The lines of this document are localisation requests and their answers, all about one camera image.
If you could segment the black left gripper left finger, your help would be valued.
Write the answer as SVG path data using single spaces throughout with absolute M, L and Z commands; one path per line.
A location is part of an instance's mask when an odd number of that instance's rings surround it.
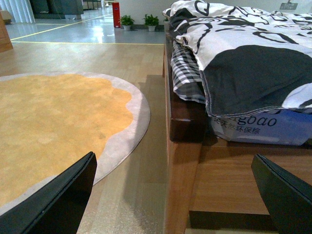
M 89 201 L 97 159 L 89 152 L 0 216 L 2 234 L 75 234 Z

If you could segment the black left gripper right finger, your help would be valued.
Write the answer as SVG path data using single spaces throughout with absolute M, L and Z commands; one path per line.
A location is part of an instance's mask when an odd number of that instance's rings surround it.
M 252 172 L 261 198 L 280 234 L 312 232 L 312 186 L 256 154 Z

